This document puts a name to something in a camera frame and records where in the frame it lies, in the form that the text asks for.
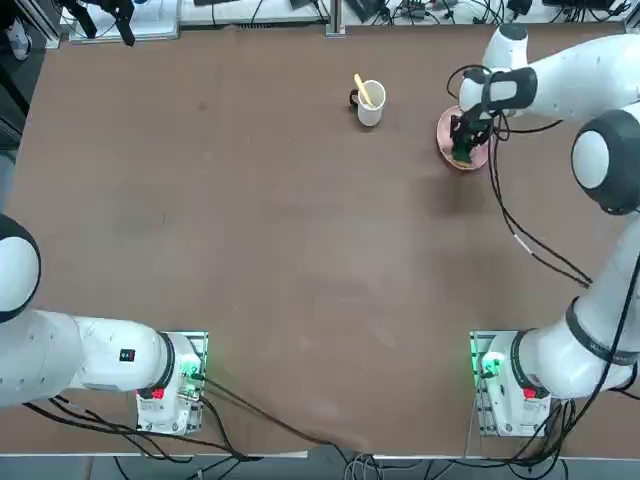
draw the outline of yellow spoon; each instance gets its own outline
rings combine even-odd
[[[362,83],[362,79],[360,78],[360,75],[358,75],[357,73],[353,76],[353,79],[356,82],[356,86],[358,87],[358,90],[360,90],[360,93],[362,94],[362,98],[364,98],[364,101],[367,103],[367,105],[369,105],[369,107],[373,108],[373,102],[371,101],[371,97],[369,97],[369,94],[367,93],[367,89],[364,86],[364,83]]]

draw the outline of brown table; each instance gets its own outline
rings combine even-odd
[[[532,28],[531,58],[615,28]],[[225,30],[47,54],[9,208],[42,249],[36,306],[208,330],[210,373],[305,431],[461,455],[469,331],[546,325],[578,293],[508,235],[485,171],[457,174],[436,153],[447,77],[480,61],[492,31]],[[354,71],[387,88],[370,132],[347,110]],[[572,178],[578,127],[513,138],[501,175],[522,223],[596,274],[621,223]],[[123,395],[74,398],[130,419]],[[308,446],[220,408],[241,450]],[[637,409],[603,394],[564,453],[640,457]],[[0,418],[15,432],[3,452],[131,451],[23,408]],[[219,439],[213,422],[200,438]],[[517,443],[474,435],[470,453]]]

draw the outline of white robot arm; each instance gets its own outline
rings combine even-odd
[[[558,322],[498,333],[492,341],[479,367],[498,433],[507,436],[531,435],[548,415],[551,397],[592,394],[640,253],[640,37],[600,38],[531,64],[527,38],[521,25],[503,25],[495,32],[483,68],[464,73],[459,124],[469,128],[476,122],[477,128],[499,113],[527,112],[582,122],[571,153],[574,176],[605,212],[629,215],[630,222],[602,272]],[[455,145],[453,128],[452,138]],[[640,352],[638,307],[636,293],[605,390],[632,376]]]
[[[0,407],[67,388],[135,390],[140,428],[196,430],[198,382],[188,374],[204,365],[190,340],[131,321],[28,309],[40,272],[33,237],[0,214]]]

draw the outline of cup handle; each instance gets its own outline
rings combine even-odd
[[[357,88],[354,88],[353,90],[351,90],[351,93],[349,93],[349,104],[351,105],[351,108],[358,108],[358,89]]]

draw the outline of mug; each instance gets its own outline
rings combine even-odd
[[[349,94],[349,103],[353,109],[357,109],[358,120],[365,127],[373,127],[377,125],[382,117],[382,108],[387,101],[387,92],[380,82],[376,80],[367,80],[364,82],[369,98],[373,107],[370,107],[362,98],[362,94],[357,88],[351,90]]]

